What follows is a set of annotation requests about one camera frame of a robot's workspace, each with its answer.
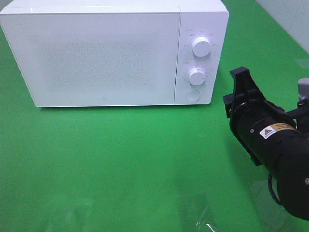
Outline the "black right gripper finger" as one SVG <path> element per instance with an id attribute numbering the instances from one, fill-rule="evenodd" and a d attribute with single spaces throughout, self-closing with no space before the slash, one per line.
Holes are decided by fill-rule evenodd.
<path id="1" fill-rule="evenodd" d="M 251 77 L 250 70 L 239 67 L 230 71 L 234 79 L 234 99 L 265 100 L 264 95 Z"/>

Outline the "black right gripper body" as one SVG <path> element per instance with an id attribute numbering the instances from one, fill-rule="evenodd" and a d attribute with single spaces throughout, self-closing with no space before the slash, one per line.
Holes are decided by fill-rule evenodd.
<path id="1" fill-rule="evenodd" d="M 256 166 L 266 165 L 275 159 L 267 154 L 274 148 L 270 138 L 281 131 L 292 131 L 294 121 L 284 110 L 263 95 L 251 100 L 244 94 L 229 94 L 223 97 L 226 115 L 230 119 L 230 129 L 237 140 L 249 153 Z"/>

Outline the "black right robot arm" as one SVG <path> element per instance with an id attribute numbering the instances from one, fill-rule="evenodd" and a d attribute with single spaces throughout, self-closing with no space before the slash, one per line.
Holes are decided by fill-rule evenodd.
<path id="1" fill-rule="evenodd" d="M 231 76 L 234 90 L 223 101 L 232 133 L 253 163 L 268 170 L 274 201 L 308 220 L 309 80 L 299 80 L 297 108 L 286 112 L 264 97 L 247 68 L 236 68 Z"/>

